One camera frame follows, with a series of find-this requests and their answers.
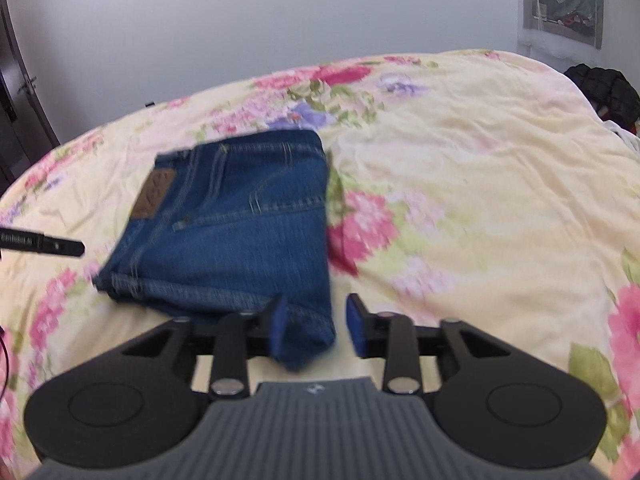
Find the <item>circular black disc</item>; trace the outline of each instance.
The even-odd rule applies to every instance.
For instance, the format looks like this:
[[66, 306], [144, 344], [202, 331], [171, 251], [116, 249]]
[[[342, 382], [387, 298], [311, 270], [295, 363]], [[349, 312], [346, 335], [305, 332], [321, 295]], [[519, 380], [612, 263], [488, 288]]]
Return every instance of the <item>circular black disc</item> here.
[[43, 457], [82, 468], [111, 468], [166, 451], [198, 421], [195, 397], [151, 359], [112, 354], [43, 384], [24, 410]]
[[446, 381], [433, 415], [463, 449], [504, 466], [558, 467], [590, 458], [606, 423], [586, 384], [542, 362], [478, 359]]

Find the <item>black cable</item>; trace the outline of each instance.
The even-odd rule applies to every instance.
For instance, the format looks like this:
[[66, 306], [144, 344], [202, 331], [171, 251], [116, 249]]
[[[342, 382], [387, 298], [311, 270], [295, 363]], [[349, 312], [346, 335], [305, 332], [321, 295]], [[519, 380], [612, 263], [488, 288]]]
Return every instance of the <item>black cable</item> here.
[[6, 345], [4, 344], [4, 340], [0, 337], [0, 345], [2, 345], [2, 350], [4, 351], [4, 362], [6, 363], [6, 377], [4, 378], [4, 386], [2, 387], [2, 392], [0, 392], [0, 402], [4, 397], [4, 392], [6, 391], [6, 387], [9, 384], [9, 351], [6, 349]]

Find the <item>folded jeans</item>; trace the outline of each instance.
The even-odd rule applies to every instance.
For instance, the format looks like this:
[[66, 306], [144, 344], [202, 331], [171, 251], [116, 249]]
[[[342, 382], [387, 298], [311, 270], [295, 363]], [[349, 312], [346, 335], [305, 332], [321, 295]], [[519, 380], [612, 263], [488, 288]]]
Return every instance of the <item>folded jeans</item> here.
[[297, 369], [332, 345], [328, 168], [315, 132], [200, 144], [158, 155], [156, 172], [165, 195], [155, 210], [134, 207], [98, 290], [194, 322], [262, 310], [281, 292], [287, 327], [272, 357]]

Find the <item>purple flower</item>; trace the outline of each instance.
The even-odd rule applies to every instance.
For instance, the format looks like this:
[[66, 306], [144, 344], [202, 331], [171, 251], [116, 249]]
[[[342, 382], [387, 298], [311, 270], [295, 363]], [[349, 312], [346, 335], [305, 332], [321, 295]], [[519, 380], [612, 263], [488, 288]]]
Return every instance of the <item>purple flower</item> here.
[[406, 74], [385, 74], [380, 77], [378, 86], [398, 97], [414, 96], [428, 90], [426, 86], [412, 84]]
[[306, 101], [300, 101], [287, 115], [267, 123], [270, 130], [316, 130], [335, 121], [334, 117], [320, 110], [313, 110]]

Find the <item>bedsheet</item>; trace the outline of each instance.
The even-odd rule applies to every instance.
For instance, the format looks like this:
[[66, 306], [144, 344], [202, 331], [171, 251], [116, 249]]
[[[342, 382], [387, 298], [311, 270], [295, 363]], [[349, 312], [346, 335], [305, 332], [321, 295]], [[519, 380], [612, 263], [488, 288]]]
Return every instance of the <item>bedsheet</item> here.
[[[465, 50], [213, 88], [96, 128], [24, 174], [0, 200], [0, 224], [87, 248], [80, 260], [2, 255], [11, 376], [0, 456], [19, 477], [37, 464], [22, 425], [34, 388], [166, 319], [90, 283], [156, 153], [267, 128], [315, 129], [328, 153], [338, 340], [299, 374], [252, 360], [253, 386], [379, 381], [382, 363], [358, 360], [344, 325], [344, 298], [357, 292], [371, 310], [418, 324], [465, 319], [585, 380], [608, 412], [595, 463], [615, 479], [640, 468], [640, 159], [563, 75]], [[433, 359], [423, 369], [437, 388]]]

